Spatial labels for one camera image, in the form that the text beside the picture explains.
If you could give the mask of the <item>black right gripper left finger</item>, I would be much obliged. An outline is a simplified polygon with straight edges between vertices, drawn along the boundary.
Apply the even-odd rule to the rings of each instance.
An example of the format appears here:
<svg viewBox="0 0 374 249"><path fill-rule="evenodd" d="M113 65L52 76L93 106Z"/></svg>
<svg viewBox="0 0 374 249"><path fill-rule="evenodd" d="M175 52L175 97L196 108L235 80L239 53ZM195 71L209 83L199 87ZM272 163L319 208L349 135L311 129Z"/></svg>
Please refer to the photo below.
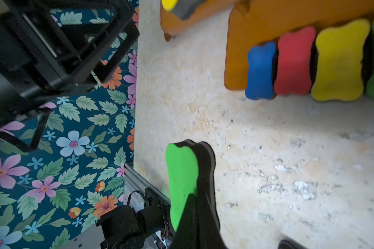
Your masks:
<svg viewBox="0 0 374 249"><path fill-rule="evenodd" d="M172 249L225 249L207 196L188 196Z"/></svg>

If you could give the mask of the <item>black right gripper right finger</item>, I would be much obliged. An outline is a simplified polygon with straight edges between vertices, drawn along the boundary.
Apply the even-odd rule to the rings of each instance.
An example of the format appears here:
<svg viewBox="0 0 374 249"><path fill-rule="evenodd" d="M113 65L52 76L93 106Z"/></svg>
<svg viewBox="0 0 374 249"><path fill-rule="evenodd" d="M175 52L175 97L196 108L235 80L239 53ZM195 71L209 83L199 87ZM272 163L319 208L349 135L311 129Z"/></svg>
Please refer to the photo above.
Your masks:
<svg viewBox="0 0 374 249"><path fill-rule="evenodd" d="M297 244L294 241L282 240L278 244L278 249L306 249L300 244Z"/></svg>

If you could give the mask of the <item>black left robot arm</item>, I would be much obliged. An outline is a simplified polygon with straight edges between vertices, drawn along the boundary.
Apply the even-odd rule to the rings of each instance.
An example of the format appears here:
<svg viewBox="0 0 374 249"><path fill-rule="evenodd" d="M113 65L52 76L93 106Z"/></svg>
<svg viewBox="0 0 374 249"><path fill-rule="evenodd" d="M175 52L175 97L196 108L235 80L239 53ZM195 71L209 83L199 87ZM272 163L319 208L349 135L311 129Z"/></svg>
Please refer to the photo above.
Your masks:
<svg viewBox="0 0 374 249"><path fill-rule="evenodd" d="M104 9L102 24L59 26L55 9ZM0 1L0 141L34 151L46 102L106 83L139 36L128 1Z"/></svg>

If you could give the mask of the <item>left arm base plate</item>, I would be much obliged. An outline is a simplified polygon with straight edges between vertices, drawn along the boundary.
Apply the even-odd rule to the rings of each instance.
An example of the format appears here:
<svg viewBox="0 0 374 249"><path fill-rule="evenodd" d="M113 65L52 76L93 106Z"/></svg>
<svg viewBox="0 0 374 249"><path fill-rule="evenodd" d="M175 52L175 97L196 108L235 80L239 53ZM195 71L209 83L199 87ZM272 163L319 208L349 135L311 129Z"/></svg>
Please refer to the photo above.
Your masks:
<svg viewBox="0 0 374 249"><path fill-rule="evenodd" d="M130 206L133 194L142 197L143 209L136 211ZM144 249L149 239L153 239L155 249L169 249L175 235L170 203L151 188L131 192L126 205L102 215L96 226L103 232L101 249Z"/></svg>

